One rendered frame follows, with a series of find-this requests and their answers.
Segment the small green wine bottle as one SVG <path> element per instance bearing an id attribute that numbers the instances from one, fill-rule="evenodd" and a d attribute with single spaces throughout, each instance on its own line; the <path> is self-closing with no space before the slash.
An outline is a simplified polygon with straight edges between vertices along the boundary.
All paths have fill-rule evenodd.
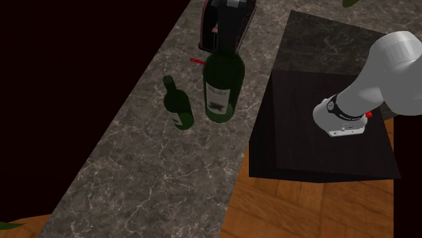
<path id="1" fill-rule="evenodd" d="M 187 130 L 193 126 L 193 112 L 187 94 L 177 89 L 174 78 L 170 75 L 163 77 L 162 82 L 166 88 L 164 107 L 170 119 L 179 130 Z"/>

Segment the large green wine bottle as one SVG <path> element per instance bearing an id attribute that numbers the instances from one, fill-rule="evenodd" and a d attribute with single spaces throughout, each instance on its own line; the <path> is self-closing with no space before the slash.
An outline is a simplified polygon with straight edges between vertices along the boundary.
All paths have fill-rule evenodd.
<path id="1" fill-rule="evenodd" d="M 244 7 L 245 0 L 218 0 L 217 48 L 203 69 L 206 115 L 217 123 L 233 116 L 245 76 L 236 51 Z"/>

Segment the black and red appliance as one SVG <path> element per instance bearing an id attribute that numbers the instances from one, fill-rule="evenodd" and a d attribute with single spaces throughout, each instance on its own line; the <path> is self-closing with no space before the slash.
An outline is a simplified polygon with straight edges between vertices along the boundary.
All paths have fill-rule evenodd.
<path id="1" fill-rule="evenodd" d="M 205 0 L 198 47 L 218 51 L 218 27 L 222 26 L 222 46 L 237 53 L 256 12 L 256 0 Z"/>

